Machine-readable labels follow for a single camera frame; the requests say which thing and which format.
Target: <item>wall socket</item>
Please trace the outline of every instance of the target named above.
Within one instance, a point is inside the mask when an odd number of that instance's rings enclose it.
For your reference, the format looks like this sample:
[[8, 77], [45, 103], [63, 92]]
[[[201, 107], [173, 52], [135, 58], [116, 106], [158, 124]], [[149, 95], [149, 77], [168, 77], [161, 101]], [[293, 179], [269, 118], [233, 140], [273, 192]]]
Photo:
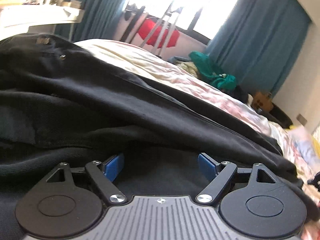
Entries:
[[303, 126], [305, 126], [307, 124], [307, 119], [305, 119], [301, 114], [297, 115], [297, 120], [299, 121], [299, 123], [301, 123]]

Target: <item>silver screw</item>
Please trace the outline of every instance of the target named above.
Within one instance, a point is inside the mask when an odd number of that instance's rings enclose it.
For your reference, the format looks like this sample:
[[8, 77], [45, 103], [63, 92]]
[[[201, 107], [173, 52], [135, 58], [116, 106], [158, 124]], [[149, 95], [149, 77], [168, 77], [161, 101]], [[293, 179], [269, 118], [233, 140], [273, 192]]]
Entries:
[[125, 201], [125, 196], [120, 195], [120, 194], [115, 194], [110, 197], [110, 201], [113, 203], [121, 203], [121, 202]]
[[201, 202], [201, 203], [208, 203], [212, 201], [212, 197], [208, 194], [202, 194], [197, 196], [197, 201]]

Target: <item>curtain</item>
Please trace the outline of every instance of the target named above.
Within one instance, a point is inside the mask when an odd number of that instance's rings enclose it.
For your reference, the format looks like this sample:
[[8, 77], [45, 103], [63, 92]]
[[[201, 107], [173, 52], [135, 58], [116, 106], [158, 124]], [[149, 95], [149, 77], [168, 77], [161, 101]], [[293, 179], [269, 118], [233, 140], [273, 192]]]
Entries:
[[244, 90], [274, 96], [298, 57], [309, 23], [297, 0], [238, 0], [205, 53]]
[[[75, 24], [72, 41], [112, 39], [125, 0], [79, 1], [82, 1], [85, 13], [82, 22]], [[57, 25], [55, 33], [67, 38], [69, 30], [70, 25]]]

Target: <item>desk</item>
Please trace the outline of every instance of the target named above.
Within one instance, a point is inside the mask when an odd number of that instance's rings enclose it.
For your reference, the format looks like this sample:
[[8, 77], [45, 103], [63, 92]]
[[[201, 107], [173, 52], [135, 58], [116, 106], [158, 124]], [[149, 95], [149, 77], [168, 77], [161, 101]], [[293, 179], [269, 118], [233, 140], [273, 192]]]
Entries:
[[82, 21], [83, 15], [84, 10], [56, 5], [0, 6], [0, 40], [27, 33], [30, 26], [62, 23], [71, 24], [71, 40], [73, 26]]

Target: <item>bed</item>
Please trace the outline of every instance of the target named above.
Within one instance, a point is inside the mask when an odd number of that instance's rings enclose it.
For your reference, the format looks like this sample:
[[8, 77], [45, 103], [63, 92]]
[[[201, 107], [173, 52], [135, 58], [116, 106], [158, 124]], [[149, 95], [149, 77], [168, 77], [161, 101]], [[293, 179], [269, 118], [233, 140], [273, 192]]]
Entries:
[[[257, 132], [276, 139], [284, 157], [296, 165], [298, 177], [304, 182], [304, 192], [319, 206], [320, 193], [314, 186], [307, 184], [307, 180], [313, 178], [316, 171], [305, 161], [292, 135], [279, 124], [268, 121], [249, 106], [196, 79], [178, 66], [165, 62], [132, 44], [99, 39], [75, 44], [89, 50], [95, 57], [105, 62], [204, 100], [240, 119]], [[320, 224], [318, 222], [306, 224], [302, 239], [320, 239]]]

